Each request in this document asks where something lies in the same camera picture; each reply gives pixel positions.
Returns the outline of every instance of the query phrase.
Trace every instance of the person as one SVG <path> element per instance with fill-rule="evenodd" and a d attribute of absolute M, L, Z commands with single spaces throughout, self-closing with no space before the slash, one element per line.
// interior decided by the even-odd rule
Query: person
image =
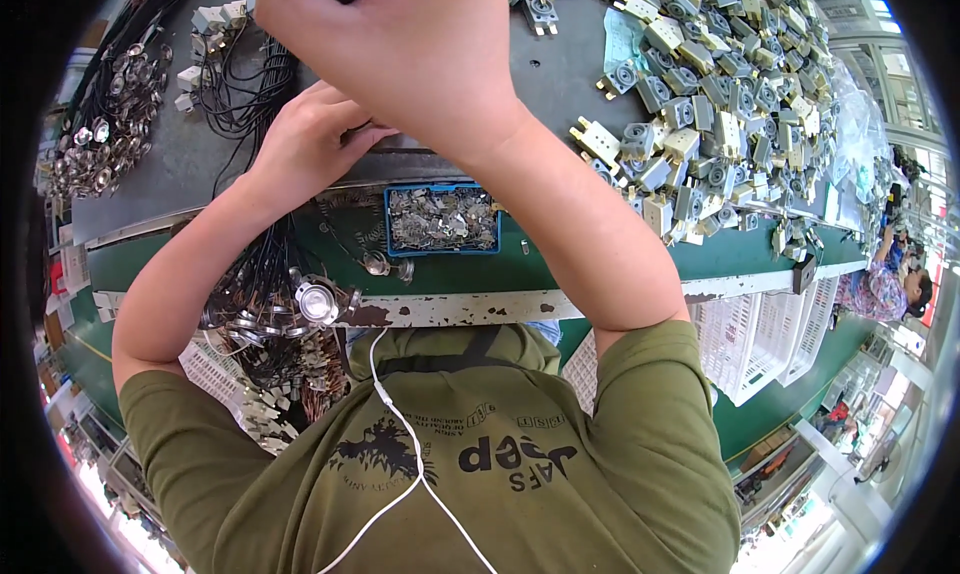
<path fill-rule="evenodd" d="M 863 318 L 889 322 L 930 302 L 933 283 L 925 269 L 910 271 L 901 282 L 897 277 L 900 264 L 893 269 L 887 265 L 893 243 L 893 226 L 888 225 L 867 269 L 840 276 L 834 304 Z"/>
<path fill-rule="evenodd" d="M 254 16 L 323 81 L 139 272 L 113 332 L 126 430 L 191 567 L 729 572 L 740 513 L 677 268 L 518 99 L 507 2 L 257 0 Z M 595 331 L 592 413 L 532 327 L 387 329 L 353 346 L 366 380 L 274 457 L 178 356 L 244 247 L 395 131 L 542 251 Z"/>

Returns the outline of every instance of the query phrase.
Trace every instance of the blue plastic tray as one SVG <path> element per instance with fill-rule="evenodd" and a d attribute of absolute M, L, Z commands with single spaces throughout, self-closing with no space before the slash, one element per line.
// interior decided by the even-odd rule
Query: blue plastic tray
<path fill-rule="evenodd" d="M 500 225 L 502 212 L 496 212 L 496 232 L 493 235 L 495 244 L 493 248 L 488 249 L 464 249 L 444 248 L 436 250 L 415 250 L 415 249 L 396 249 L 394 248 L 394 235 L 390 228 L 390 192 L 391 191 L 413 191 L 416 189 L 426 189 L 431 193 L 452 193 L 458 188 L 480 188 L 476 182 L 458 182 L 455 184 L 394 184 L 388 186 L 383 191 L 383 211 L 387 220 L 387 255 L 390 257 L 412 257 L 412 256 L 439 256 L 442 254 L 458 254 L 460 256 L 492 256 L 500 253 Z"/>

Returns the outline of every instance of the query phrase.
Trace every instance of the plastic bag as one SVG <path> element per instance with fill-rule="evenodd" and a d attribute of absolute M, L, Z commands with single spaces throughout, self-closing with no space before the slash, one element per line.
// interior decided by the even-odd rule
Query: plastic bag
<path fill-rule="evenodd" d="M 861 203 L 874 198 L 877 158 L 893 159 L 893 151 L 883 127 L 881 107 L 867 91 L 854 82 L 847 65 L 833 58 L 833 91 L 840 104 L 835 128 L 837 148 L 830 182 L 840 187 L 848 181 Z"/>

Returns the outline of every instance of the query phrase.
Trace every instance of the dark hair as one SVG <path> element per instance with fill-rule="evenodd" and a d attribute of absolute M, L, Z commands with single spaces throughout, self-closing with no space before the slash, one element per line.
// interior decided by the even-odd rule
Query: dark hair
<path fill-rule="evenodd" d="M 925 273 L 919 277 L 919 298 L 910 303 L 911 308 L 915 308 L 919 311 L 920 314 L 923 314 L 925 307 L 930 303 L 930 300 L 933 299 L 933 280 L 930 280 L 930 275 Z"/>

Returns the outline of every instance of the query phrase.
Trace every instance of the factory floor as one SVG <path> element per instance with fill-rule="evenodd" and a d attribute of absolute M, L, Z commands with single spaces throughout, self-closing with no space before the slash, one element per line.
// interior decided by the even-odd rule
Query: factory floor
<path fill-rule="evenodd" d="M 90 287 L 83 289 L 71 305 L 75 323 L 66 331 L 67 342 L 59 355 L 67 372 L 85 389 L 90 400 L 108 418 L 122 424 L 110 361 L 114 323 L 100 321 Z M 739 408 L 721 394 L 713 420 L 728 465 L 736 467 L 750 448 L 768 434 L 816 411 L 834 377 L 857 353 L 874 327 L 872 322 L 861 318 L 842 320 L 836 330 L 823 337 L 820 353 L 810 372 L 788 388 L 777 382 L 771 383 Z M 566 359 L 576 351 L 590 325 L 584 319 L 570 319 L 565 320 L 561 328 L 564 336 L 560 350 Z"/>

